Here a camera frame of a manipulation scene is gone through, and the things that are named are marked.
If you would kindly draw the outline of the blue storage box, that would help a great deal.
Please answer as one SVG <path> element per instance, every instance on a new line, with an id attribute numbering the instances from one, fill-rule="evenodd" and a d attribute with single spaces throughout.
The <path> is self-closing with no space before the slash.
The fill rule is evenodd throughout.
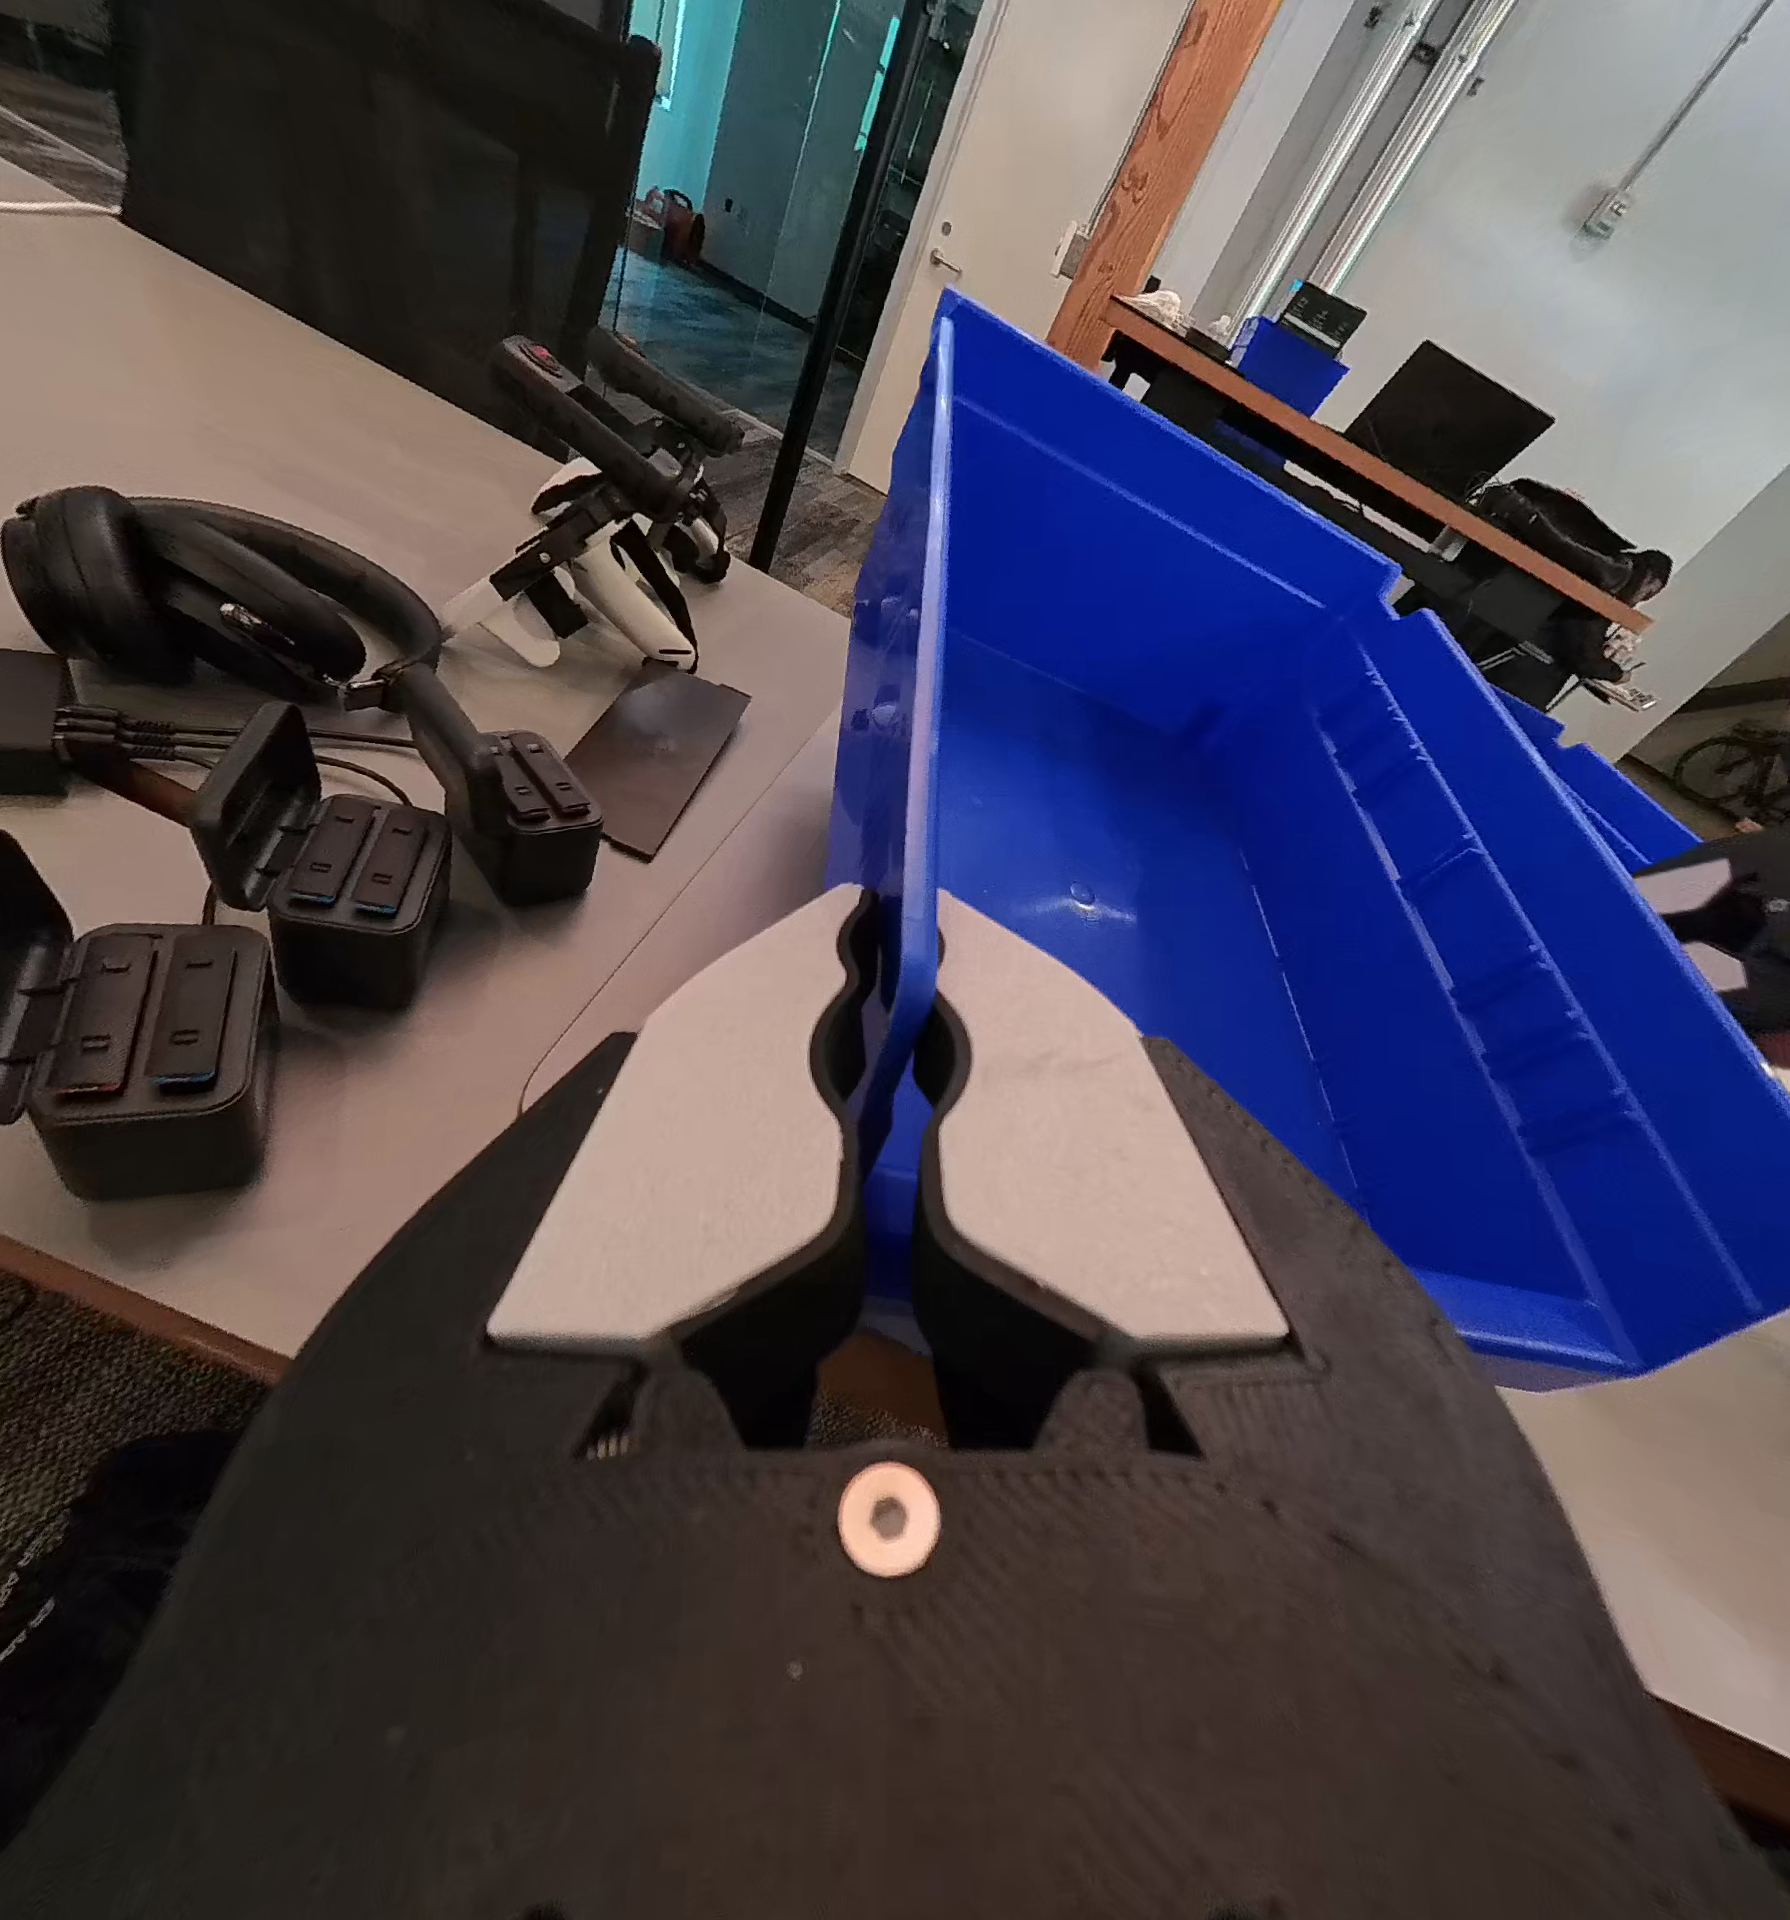
<path id="1" fill-rule="evenodd" d="M 1239 327 L 1230 364 L 1247 384 L 1310 418 L 1348 374 L 1339 348 L 1269 315 L 1250 318 Z"/>

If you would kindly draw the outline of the black headphones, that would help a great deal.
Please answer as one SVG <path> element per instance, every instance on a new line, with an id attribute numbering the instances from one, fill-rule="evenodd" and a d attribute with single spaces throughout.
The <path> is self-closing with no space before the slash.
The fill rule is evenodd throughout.
<path id="1" fill-rule="evenodd" d="M 431 666 L 439 617 L 351 546 L 224 504 L 70 486 L 0 525 L 19 610 L 64 659 L 160 687 L 210 672 L 269 699 L 369 693 L 369 641 Z"/>

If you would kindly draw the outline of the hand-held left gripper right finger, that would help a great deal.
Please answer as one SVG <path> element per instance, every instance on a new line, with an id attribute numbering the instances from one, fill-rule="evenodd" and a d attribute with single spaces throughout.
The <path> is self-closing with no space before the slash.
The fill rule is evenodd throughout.
<path id="1" fill-rule="evenodd" d="M 933 1040 L 913 1077 L 916 1307 L 951 1287 L 1090 1348 L 1264 1355 L 1290 1319 L 1134 1023 L 953 893 L 936 896 Z"/>

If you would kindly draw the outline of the bicycle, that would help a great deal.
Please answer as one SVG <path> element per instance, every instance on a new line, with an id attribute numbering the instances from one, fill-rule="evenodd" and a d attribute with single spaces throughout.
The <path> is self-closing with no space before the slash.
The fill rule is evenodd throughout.
<path id="1" fill-rule="evenodd" d="M 1666 779 L 1734 829 L 1790 825 L 1789 739 L 1784 723 L 1736 722 L 1676 755 Z"/>

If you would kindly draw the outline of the black laptop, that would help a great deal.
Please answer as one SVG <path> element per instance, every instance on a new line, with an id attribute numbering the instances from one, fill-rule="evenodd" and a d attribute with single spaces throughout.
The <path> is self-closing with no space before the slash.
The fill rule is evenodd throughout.
<path id="1" fill-rule="evenodd" d="M 1431 493 L 1468 504 L 1556 417 L 1436 342 L 1422 342 L 1342 438 Z"/>

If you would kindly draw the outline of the black electronic device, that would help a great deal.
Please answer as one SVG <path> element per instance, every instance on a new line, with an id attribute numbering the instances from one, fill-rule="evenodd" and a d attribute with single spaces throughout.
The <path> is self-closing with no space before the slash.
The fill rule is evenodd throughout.
<path id="1" fill-rule="evenodd" d="M 1368 313 L 1362 305 L 1304 279 L 1292 285 L 1275 320 L 1298 341 L 1339 359 L 1365 323 Z"/>

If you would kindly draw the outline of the wooden pillar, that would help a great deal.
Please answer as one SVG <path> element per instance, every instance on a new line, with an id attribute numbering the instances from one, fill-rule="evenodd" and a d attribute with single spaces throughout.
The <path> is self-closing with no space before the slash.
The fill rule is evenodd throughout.
<path id="1" fill-rule="evenodd" d="M 1048 345 L 1084 371 L 1106 354 L 1111 300 L 1147 282 L 1280 9 L 1188 6 L 1048 331 Z"/>

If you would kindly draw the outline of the black flat sheet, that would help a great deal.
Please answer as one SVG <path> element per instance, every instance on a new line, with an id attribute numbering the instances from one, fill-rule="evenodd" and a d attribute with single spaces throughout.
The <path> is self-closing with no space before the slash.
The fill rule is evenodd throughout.
<path id="1" fill-rule="evenodd" d="M 607 844 L 655 860 L 722 751 L 738 732 L 748 693 L 648 659 L 565 752 L 600 811 Z"/>

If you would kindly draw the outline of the black bag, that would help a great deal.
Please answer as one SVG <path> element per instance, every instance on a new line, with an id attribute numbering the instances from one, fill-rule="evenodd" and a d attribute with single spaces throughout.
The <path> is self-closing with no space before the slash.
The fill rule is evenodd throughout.
<path id="1" fill-rule="evenodd" d="M 1613 530 L 1578 493 L 1515 478 L 1486 486 L 1472 512 L 1497 531 L 1630 606 L 1650 602 L 1672 578 L 1666 552 L 1640 546 Z"/>

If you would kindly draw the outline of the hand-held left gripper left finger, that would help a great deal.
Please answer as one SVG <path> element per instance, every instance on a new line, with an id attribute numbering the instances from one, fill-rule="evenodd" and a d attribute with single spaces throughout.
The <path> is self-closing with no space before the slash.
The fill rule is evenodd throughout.
<path id="1" fill-rule="evenodd" d="M 842 883 L 633 1036 L 492 1311 L 493 1344 L 630 1357 L 725 1319 L 846 1223 L 878 896 Z"/>

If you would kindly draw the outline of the white door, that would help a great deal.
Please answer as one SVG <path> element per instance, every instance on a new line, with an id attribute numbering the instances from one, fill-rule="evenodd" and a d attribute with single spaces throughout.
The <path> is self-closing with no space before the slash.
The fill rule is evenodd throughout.
<path id="1" fill-rule="evenodd" d="M 1057 262 L 1117 175 L 1186 2 L 985 2 L 934 145 L 836 469 L 885 493 L 943 293 L 1043 338 Z"/>

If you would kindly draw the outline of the wooden desk with black frame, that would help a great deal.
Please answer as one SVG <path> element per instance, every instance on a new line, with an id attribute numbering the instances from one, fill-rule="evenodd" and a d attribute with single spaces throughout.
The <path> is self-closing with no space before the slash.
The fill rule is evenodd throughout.
<path id="1" fill-rule="evenodd" d="M 1145 378 L 1154 411 L 1382 554 L 1400 595 L 1441 615 L 1461 641 L 1497 637 L 1479 666 L 1522 656 L 1561 672 L 1552 705 L 1572 690 L 1630 712 L 1659 705 L 1637 680 L 1652 620 L 1640 606 L 1272 396 L 1137 298 L 1109 310 L 1115 387 Z"/>

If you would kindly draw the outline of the black battery charging case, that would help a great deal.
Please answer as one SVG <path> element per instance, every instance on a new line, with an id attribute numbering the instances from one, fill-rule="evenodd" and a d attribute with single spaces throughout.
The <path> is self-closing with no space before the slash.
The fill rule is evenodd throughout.
<path id="1" fill-rule="evenodd" d="M 603 813 L 540 732 L 479 730 L 428 663 L 402 666 L 388 704 L 439 782 L 464 852 L 503 903 L 527 908 L 587 890 Z"/>
<path id="2" fill-rule="evenodd" d="M 29 1121 L 72 1195 L 249 1184 L 277 1047 L 265 936 L 212 922 L 76 932 L 0 829 L 0 1126 Z"/>
<path id="3" fill-rule="evenodd" d="M 413 1003 L 450 903 L 443 815 L 324 792 L 304 715 L 267 704 L 194 793 L 191 837 L 221 903 L 267 915 L 291 999 Z"/>

